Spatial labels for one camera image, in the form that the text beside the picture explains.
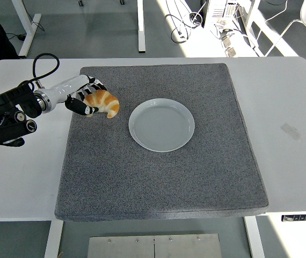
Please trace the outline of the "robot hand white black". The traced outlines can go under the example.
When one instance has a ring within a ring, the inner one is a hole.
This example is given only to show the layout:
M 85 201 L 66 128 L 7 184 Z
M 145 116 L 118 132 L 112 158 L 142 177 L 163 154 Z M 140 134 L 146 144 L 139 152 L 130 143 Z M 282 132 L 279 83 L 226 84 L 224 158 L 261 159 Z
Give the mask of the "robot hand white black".
M 96 78 L 79 75 L 73 77 L 69 80 L 63 81 L 56 86 L 48 89 L 46 91 L 47 104 L 46 112 L 53 110 L 57 103 L 65 103 L 67 109 L 73 111 L 74 113 L 87 116 L 95 113 L 96 108 L 87 106 L 84 102 L 79 101 L 75 98 L 72 98 L 71 95 L 75 92 L 82 93 L 82 89 L 86 92 L 88 86 L 91 86 L 95 89 L 106 90 L 104 85 Z

